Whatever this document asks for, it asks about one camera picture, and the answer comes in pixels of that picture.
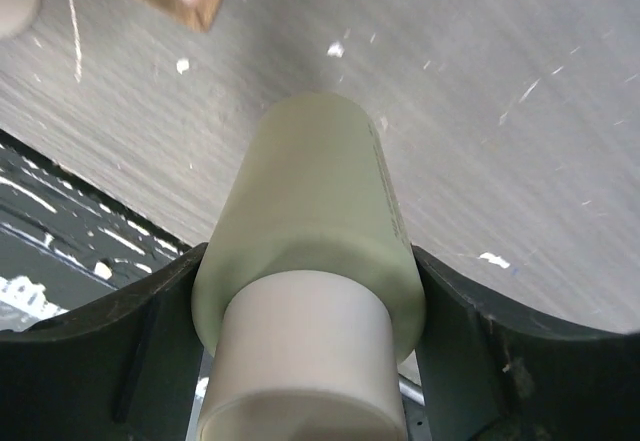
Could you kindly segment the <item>yellow-green round bottle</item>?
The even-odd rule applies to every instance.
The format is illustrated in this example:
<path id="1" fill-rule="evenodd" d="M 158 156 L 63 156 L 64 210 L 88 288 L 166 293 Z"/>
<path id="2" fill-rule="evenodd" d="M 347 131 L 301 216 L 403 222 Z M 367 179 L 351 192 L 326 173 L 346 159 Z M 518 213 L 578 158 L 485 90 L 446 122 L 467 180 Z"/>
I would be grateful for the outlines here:
<path id="1" fill-rule="evenodd" d="M 374 123 L 334 93 L 260 121 L 192 290 L 200 440 L 403 440 L 425 295 Z"/>

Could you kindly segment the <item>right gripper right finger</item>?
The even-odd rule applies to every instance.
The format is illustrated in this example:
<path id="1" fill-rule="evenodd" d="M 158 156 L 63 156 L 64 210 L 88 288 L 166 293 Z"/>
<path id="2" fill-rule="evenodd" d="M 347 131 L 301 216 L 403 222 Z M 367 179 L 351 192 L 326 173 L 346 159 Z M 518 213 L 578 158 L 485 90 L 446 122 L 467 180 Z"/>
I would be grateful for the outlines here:
<path id="1" fill-rule="evenodd" d="M 639 335 L 538 311 L 413 249 L 416 355 L 434 440 L 636 440 Z"/>

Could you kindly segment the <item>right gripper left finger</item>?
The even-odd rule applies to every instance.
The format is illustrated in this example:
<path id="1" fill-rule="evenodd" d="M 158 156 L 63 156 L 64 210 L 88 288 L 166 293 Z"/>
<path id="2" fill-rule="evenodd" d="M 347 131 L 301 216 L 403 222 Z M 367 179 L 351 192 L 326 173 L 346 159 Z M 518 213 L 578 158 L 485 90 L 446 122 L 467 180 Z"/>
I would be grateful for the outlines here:
<path id="1" fill-rule="evenodd" d="M 203 356 L 191 292 L 205 249 L 25 331 L 2 331 L 2 439 L 185 439 Z"/>

